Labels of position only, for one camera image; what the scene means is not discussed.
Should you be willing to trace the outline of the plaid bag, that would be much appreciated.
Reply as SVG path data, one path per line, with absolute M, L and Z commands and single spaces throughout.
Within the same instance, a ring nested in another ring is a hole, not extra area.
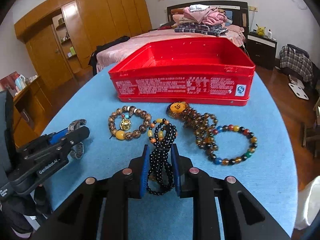
M 312 81 L 313 62 L 309 58 L 309 54 L 292 44 L 283 46 L 279 52 L 280 69 L 290 69 L 298 74 L 304 82 Z

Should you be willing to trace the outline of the silver metal wristwatch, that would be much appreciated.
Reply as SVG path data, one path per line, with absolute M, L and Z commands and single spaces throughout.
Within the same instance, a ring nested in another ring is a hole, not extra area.
M 87 123 L 86 119 L 78 119 L 78 120 L 72 121 L 67 128 L 67 134 L 76 131 L 77 129 L 81 128 L 82 126 L 85 126 L 86 123 Z M 72 142 L 71 144 L 72 144 L 72 146 L 69 151 L 70 156 L 73 159 L 80 160 L 83 157 L 84 152 L 85 152 L 83 142 L 81 140 L 76 140 L 75 142 Z

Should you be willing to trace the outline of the wooden side cabinet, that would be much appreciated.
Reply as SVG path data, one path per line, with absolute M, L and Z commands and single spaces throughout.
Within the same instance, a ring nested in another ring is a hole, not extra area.
M 38 138 L 53 117 L 50 91 L 39 76 L 14 97 L 13 135 L 17 148 Z

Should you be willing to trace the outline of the white bathroom scale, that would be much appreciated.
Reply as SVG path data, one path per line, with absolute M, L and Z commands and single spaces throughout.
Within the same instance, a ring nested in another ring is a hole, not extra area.
M 298 85 L 294 85 L 292 83 L 289 83 L 288 85 L 291 88 L 291 90 L 294 92 L 296 97 L 298 97 L 300 99 L 303 99 L 303 100 L 308 100 L 309 99 L 309 97 L 304 92 L 304 90 L 302 88 L 300 88 Z

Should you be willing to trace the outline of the red metal tin box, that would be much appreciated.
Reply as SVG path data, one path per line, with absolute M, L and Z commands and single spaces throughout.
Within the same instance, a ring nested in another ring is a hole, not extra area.
M 226 38 L 150 42 L 109 70 L 122 102 L 244 106 L 255 64 Z

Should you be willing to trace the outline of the yellow pikachu toy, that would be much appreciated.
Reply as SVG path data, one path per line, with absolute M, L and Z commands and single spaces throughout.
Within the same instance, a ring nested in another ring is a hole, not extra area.
M 265 28 L 266 27 L 260 27 L 259 25 L 257 25 L 257 31 L 256 31 L 256 34 L 259 35 L 259 36 L 265 36 Z

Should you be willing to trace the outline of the white kettle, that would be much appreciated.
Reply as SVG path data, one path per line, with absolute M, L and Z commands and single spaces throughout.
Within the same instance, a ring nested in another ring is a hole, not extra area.
M 16 87 L 19 89 L 19 91 L 23 90 L 27 84 L 26 84 L 26 78 L 23 75 L 15 74 L 15 84 Z

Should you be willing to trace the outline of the dark wooden headboard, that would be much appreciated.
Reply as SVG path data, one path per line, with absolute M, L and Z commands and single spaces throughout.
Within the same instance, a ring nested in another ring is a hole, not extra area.
M 244 29 L 245 38 L 248 37 L 249 34 L 249 16 L 248 16 L 248 3 L 242 1 L 199 1 L 199 2 L 188 2 L 183 4 L 177 4 L 167 7 L 167 17 L 168 21 L 172 21 L 172 13 L 171 11 L 174 9 L 181 9 L 192 4 L 203 4 L 203 5 L 212 5 L 214 7 L 229 10 L 232 12 L 232 20 L 233 24 L 240 26 Z

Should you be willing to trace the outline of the white bottle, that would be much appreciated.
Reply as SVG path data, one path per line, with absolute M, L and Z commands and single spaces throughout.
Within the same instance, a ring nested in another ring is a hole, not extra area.
M 268 37 L 269 39 L 272 39 L 272 31 L 271 31 L 271 29 L 268 30 L 268 32 L 267 32 L 267 37 Z

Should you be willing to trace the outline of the wooden wardrobe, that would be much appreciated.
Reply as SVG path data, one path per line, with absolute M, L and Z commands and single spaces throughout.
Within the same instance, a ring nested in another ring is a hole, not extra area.
M 14 24 L 24 44 L 47 26 L 74 78 L 97 46 L 146 33 L 151 22 L 145 0 L 46 0 Z

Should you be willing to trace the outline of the dark bedside table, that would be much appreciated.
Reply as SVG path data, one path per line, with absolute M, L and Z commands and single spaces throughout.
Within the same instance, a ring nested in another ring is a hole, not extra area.
M 273 70 L 276 62 L 277 41 L 254 32 L 249 32 L 246 50 L 251 60 L 268 70 Z

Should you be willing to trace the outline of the wooden door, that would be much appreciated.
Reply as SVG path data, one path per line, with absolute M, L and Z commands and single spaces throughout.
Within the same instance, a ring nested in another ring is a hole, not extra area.
M 25 45 L 38 76 L 49 90 L 55 90 L 72 79 L 51 26 L 36 33 Z

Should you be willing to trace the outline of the pile of folded clothes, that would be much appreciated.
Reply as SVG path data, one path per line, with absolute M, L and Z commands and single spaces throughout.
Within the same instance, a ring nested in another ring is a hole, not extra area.
M 196 33 L 219 37 L 225 35 L 233 21 L 226 12 L 212 5 L 193 4 L 171 11 L 176 33 Z

